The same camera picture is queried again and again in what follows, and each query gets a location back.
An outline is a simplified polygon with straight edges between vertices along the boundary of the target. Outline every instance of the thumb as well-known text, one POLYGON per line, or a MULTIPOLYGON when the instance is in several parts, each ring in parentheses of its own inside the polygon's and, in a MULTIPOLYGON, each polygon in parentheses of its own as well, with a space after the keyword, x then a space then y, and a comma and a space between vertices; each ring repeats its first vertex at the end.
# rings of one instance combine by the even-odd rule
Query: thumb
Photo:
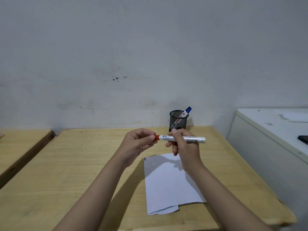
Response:
POLYGON ((155 135, 150 135, 142 139, 136 140, 137 148, 140 148, 146 144, 151 144, 154 141, 154 139, 155 139, 155 135))
POLYGON ((186 141, 184 140, 183 136, 181 135, 181 133, 179 131, 177 131, 176 129, 172 129, 172 136, 175 138, 175 140, 177 141, 177 145, 180 148, 185 147, 185 145, 187 144, 186 141))

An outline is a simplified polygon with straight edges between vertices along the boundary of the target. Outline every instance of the wooden table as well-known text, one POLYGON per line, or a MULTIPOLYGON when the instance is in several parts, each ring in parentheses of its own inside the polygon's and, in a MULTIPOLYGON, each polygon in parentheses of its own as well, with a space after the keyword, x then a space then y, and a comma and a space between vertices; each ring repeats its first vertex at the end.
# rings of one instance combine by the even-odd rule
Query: wooden table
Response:
MULTIPOLYGON (((51 230, 75 204, 132 129, 65 130, 0 190, 1 230, 51 230)), ((157 134, 168 128, 151 128, 157 134)), ((213 127, 192 127, 205 166, 269 225, 296 221, 269 187, 213 127)), ((207 204, 147 215, 143 157, 170 153, 161 141, 142 153, 122 175, 102 230, 219 229, 207 204)))
POLYGON ((54 137, 52 130, 2 130, 0 188, 54 137))

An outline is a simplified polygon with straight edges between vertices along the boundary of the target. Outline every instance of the white cabinet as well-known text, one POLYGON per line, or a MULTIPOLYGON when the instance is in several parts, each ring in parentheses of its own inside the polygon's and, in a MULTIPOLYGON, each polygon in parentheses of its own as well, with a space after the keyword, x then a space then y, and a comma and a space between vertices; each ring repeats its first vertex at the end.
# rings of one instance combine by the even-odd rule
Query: white cabinet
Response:
POLYGON ((283 120, 273 109, 238 109, 227 138, 297 217, 281 230, 308 230, 308 145, 299 135, 308 135, 308 123, 283 120))

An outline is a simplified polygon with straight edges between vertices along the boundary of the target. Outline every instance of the black object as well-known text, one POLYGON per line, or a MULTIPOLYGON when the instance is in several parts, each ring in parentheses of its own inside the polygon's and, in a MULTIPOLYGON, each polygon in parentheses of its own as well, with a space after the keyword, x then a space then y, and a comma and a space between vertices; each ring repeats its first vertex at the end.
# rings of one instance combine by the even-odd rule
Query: black object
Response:
POLYGON ((172 129, 186 129, 186 122, 189 114, 184 118, 180 118, 183 112, 183 110, 173 110, 170 112, 169 132, 172 129))
POLYGON ((306 143, 308 145, 308 136, 307 135, 300 135, 297 138, 299 140, 301 140, 303 143, 306 143))

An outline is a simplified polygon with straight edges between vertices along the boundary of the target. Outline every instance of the wire mesh cup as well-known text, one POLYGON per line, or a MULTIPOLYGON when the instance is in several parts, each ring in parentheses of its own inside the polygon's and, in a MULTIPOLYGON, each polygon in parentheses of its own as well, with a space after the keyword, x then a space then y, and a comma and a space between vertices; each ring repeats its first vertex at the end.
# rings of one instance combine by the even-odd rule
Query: wire mesh cup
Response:
POLYGON ((186 129, 186 122, 189 114, 184 118, 180 118, 183 112, 183 110, 173 110, 170 112, 169 132, 172 129, 186 129))

